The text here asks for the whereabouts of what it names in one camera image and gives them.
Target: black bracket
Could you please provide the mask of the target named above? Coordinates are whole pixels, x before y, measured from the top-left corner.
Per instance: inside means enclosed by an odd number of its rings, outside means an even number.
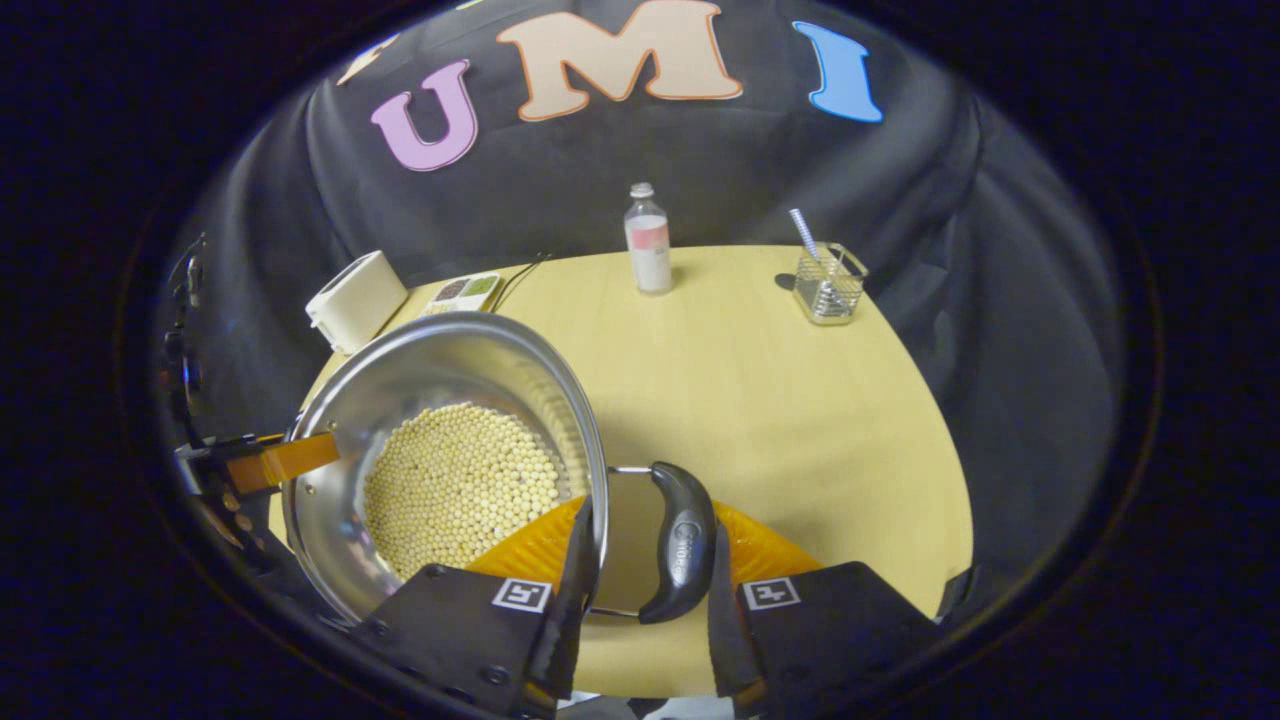
[[[401,673],[512,717],[553,717],[556,702],[526,682],[553,598],[549,583],[426,565],[351,637]]]
[[[974,587],[983,579],[980,565],[974,565],[955,578],[947,580],[942,588],[942,601],[938,602],[938,615],[934,623],[947,625],[952,621],[951,615],[957,607],[965,603],[974,594]]]
[[[250,569],[259,575],[273,571],[279,565],[279,559],[268,550],[268,528],[255,524],[241,511],[242,502],[247,498],[236,491],[227,461],[259,452],[261,447],[255,436],[243,436],[228,441],[205,438],[200,447],[183,445],[174,450],[183,487],[197,511],[218,534],[239,548]],[[269,492],[256,495],[265,496]]]
[[[735,696],[739,716],[847,712],[890,670],[941,635],[861,562],[742,583],[736,598],[763,678],[763,694]]]

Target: plastic bottle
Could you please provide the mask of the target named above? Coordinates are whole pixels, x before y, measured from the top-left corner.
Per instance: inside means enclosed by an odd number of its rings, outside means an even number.
[[[671,290],[671,236],[667,213],[653,201],[653,186],[637,182],[631,186],[635,204],[622,217],[631,252],[631,272],[640,292],[662,295]]]

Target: white toaster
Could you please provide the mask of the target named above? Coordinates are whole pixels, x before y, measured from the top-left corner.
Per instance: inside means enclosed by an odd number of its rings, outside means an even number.
[[[357,258],[307,302],[311,327],[335,352],[365,346],[408,297],[381,250]]]

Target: stainless steel pot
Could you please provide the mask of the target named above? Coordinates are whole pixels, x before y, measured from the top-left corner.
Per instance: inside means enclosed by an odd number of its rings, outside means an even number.
[[[564,360],[527,327],[489,313],[448,313],[404,324],[352,355],[307,404],[289,439],[332,432],[340,460],[285,483],[289,546],[320,594],[360,621],[403,580],[378,555],[365,524],[364,482],[392,430],[425,409],[471,401],[515,415],[559,457],[563,488],[590,495],[598,562],[577,578],[588,605],[604,565],[609,487],[595,416]],[[658,594],[627,612],[641,623],[676,618],[705,593],[716,518],[701,484],[675,465],[646,473],[667,515],[659,534]]]

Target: screw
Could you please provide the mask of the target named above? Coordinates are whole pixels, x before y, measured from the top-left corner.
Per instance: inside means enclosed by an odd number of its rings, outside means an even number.
[[[506,685],[511,679],[511,673],[500,665],[490,665],[480,671],[480,678],[490,685]]]

